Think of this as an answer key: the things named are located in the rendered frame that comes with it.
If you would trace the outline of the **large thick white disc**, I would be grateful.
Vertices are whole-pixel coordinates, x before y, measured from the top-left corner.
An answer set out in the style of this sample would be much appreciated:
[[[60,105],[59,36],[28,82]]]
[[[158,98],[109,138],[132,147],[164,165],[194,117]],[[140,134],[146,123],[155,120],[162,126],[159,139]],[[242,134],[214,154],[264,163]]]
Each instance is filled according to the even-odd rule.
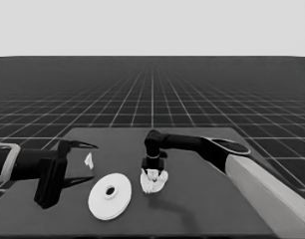
[[[100,220],[112,220],[120,216],[132,199],[132,184],[121,173],[111,173],[99,179],[92,187],[88,206]]]

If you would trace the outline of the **white round carrier with pins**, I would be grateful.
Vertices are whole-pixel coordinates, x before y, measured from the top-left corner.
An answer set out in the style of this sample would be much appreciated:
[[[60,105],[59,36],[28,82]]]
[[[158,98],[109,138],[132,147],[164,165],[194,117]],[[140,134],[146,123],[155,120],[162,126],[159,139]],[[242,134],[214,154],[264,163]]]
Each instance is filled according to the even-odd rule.
[[[141,185],[143,185],[144,183],[148,183],[149,181],[154,183],[154,193],[160,192],[165,186],[165,183],[159,182],[158,179],[157,180],[146,180],[144,177],[143,171],[142,171],[141,177],[140,177]]]

